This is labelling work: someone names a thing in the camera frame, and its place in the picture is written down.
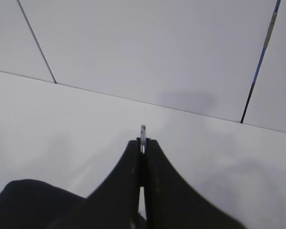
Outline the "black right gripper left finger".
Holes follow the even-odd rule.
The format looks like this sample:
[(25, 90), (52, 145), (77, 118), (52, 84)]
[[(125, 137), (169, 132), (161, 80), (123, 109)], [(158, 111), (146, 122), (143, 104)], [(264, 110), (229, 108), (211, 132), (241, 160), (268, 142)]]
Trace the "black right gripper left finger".
[(139, 140), (131, 140), (108, 177), (53, 229), (139, 229)]

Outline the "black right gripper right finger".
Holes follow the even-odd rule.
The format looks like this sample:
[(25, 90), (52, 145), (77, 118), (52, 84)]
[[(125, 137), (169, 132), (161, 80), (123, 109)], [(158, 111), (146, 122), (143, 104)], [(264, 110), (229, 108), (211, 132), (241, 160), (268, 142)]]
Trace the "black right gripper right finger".
[(144, 195), (149, 229), (245, 228), (193, 189), (152, 139), (144, 153)]

